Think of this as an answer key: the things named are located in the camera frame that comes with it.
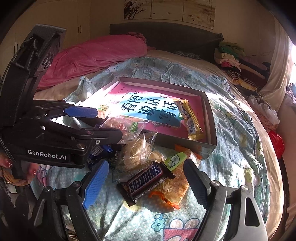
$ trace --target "pink comforter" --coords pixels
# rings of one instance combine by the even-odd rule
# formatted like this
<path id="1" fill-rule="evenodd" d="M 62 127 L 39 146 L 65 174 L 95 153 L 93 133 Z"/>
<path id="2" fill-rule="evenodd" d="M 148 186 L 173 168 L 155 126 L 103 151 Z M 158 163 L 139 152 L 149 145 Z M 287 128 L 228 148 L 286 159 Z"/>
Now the pink comforter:
<path id="1" fill-rule="evenodd" d="M 145 41 L 135 36 L 109 35 L 92 39 L 58 53 L 37 90 L 146 54 Z"/>

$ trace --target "red fingernail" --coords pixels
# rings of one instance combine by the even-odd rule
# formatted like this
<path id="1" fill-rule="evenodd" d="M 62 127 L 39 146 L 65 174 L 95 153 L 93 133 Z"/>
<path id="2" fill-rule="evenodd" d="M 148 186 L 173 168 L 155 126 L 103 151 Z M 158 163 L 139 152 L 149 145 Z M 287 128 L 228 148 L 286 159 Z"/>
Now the red fingernail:
<path id="1" fill-rule="evenodd" d="M 35 171 L 35 170 L 30 171 L 30 174 L 31 174 L 32 176 L 35 176 L 35 175 L 36 175 L 36 171 Z"/>
<path id="2" fill-rule="evenodd" d="M 12 163 L 8 160 L 5 160 L 4 163 L 3 163 L 3 166 L 6 167 L 6 168 L 11 168 L 12 166 Z"/>

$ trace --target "cartoon print fabric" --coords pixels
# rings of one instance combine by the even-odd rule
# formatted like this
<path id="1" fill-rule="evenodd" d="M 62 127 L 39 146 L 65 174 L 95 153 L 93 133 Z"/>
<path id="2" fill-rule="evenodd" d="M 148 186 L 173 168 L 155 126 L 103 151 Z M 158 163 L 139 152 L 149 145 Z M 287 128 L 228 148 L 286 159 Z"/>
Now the cartoon print fabric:
<path id="1" fill-rule="evenodd" d="M 82 78 L 77 90 L 65 100 L 75 103 L 84 101 L 87 96 L 118 77 L 163 81 L 206 92 L 213 111 L 217 147 L 209 158 L 200 162 L 198 168 L 206 172 L 211 180 L 218 180 L 228 187 L 238 188 L 247 184 L 266 221 L 269 183 L 261 141 L 251 117 L 240 108 L 239 101 L 230 92 L 224 77 L 205 75 L 157 58 L 132 58 L 109 67 L 91 80 Z M 81 179 L 87 172 L 86 168 L 55 167 L 47 171 L 46 178 L 49 185 L 63 188 L 77 178 Z M 180 203 L 180 209 L 176 210 L 157 197 L 147 196 L 140 198 L 136 205 L 128 207 L 115 185 L 109 174 L 95 205 L 89 210 L 98 234 L 106 240 L 189 241 L 205 214 L 205 209 L 197 203 L 191 188 L 188 188 Z M 35 179 L 31 186 L 38 196 L 43 185 Z M 226 230 L 229 212 L 230 209 L 225 208 L 218 239 Z M 196 225 L 189 225 L 189 220 Z M 71 223 L 67 210 L 65 221 Z"/>

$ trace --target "dark headboard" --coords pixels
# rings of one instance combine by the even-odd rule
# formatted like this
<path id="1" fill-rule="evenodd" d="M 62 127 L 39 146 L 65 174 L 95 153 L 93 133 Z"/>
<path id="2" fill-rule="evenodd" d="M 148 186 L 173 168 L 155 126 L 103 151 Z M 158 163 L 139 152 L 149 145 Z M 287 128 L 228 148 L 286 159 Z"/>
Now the dark headboard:
<path id="1" fill-rule="evenodd" d="M 223 41 L 223 35 L 178 23 L 129 22 L 110 25 L 110 35 L 142 33 L 147 45 L 168 52 L 183 51 L 199 54 L 209 62 L 214 62 L 214 50 Z"/>

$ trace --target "snickers bar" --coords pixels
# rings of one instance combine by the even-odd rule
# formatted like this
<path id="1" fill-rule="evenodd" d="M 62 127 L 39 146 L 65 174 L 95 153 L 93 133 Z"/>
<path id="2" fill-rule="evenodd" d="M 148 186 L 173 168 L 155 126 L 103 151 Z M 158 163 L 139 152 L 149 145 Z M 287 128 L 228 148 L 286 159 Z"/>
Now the snickers bar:
<path id="1" fill-rule="evenodd" d="M 173 179 L 175 175 L 161 162 L 152 162 L 151 166 L 140 171 L 125 183 L 117 184 L 117 188 L 129 206 L 135 205 L 139 197 L 156 187 L 166 178 Z"/>

